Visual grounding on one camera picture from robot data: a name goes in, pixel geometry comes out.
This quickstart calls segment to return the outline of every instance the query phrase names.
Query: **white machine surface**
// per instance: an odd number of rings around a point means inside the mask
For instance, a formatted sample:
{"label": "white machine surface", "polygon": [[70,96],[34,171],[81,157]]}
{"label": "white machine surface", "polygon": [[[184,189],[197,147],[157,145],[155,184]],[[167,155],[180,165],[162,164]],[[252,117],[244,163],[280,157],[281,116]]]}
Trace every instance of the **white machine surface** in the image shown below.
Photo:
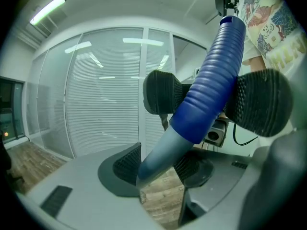
{"label": "white machine surface", "polygon": [[[97,171],[100,164],[106,158],[132,145],[134,144],[107,149],[71,160],[36,185],[27,194],[27,198],[20,196],[22,202],[34,216],[38,216],[42,224],[53,226],[51,227],[53,229],[59,229],[59,223],[63,224],[61,229],[68,227],[77,230],[163,229],[147,214],[138,197],[116,196],[108,191],[98,179]],[[199,229],[204,226],[220,230],[236,229],[244,196],[259,177],[267,151],[267,148],[257,149],[243,176],[232,190],[215,207],[192,223],[184,225],[182,229]],[[205,191],[208,191],[206,185],[211,184],[209,179],[207,184],[199,187],[199,192],[196,188],[188,189],[191,202],[201,205],[201,198],[206,197]],[[55,221],[39,206],[58,185],[70,187],[72,191]]]}

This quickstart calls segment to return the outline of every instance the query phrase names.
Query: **person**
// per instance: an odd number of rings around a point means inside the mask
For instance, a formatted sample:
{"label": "person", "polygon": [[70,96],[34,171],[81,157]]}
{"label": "person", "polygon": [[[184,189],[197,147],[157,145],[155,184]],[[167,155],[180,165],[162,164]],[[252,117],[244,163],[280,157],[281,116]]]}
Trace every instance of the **person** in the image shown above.
{"label": "person", "polygon": [[242,65],[274,68],[291,78],[307,50],[304,30],[283,0],[239,0],[238,17],[247,32]]}

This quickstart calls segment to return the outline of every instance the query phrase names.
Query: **white wall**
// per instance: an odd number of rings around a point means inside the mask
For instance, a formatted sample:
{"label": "white wall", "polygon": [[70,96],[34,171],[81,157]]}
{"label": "white wall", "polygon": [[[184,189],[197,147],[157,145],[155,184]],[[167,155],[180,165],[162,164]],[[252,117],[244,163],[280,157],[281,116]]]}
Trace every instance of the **white wall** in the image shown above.
{"label": "white wall", "polygon": [[183,81],[193,75],[195,68],[201,67],[207,52],[195,44],[189,43],[176,61],[176,77]]}
{"label": "white wall", "polygon": [[109,27],[151,27],[174,33],[205,48],[212,44],[211,28],[201,21],[184,16],[166,6],[129,3],[97,4],[80,11],[63,21],[42,46],[36,51],[35,57],[47,49],[81,33]]}
{"label": "white wall", "polygon": [[29,137],[28,126],[26,122],[25,93],[26,81],[32,65],[35,50],[11,36],[5,42],[0,53],[0,76],[11,80],[24,82],[22,92],[22,116],[24,123],[24,134]]}

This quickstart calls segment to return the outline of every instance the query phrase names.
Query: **ceiling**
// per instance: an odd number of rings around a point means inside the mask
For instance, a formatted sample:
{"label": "ceiling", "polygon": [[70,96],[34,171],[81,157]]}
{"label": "ceiling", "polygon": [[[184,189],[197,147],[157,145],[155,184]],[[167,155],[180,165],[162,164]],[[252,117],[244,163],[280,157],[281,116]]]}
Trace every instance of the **ceiling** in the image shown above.
{"label": "ceiling", "polygon": [[44,18],[42,23],[35,27],[29,24],[32,17],[50,1],[52,0],[29,0],[16,24],[19,31],[35,38],[38,44],[47,38],[67,17],[96,4],[139,2],[140,6],[144,6],[144,4],[150,3],[155,4],[157,9],[168,7],[179,11],[184,17],[193,17],[203,23],[215,13],[214,0],[67,0],[49,14],[49,18]]}

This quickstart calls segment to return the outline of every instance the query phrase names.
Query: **air vent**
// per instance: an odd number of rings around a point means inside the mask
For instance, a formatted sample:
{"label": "air vent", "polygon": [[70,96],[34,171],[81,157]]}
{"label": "air vent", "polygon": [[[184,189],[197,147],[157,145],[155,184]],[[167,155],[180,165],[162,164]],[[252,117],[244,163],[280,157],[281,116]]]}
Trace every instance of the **air vent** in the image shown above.
{"label": "air vent", "polygon": [[238,161],[235,161],[235,162],[233,162],[232,164],[231,164],[232,166],[236,166],[236,167],[238,167],[238,168],[241,168],[241,169],[246,169],[247,168],[247,164],[245,164],[245,163],[241,163],[241,162],[238,162]]}

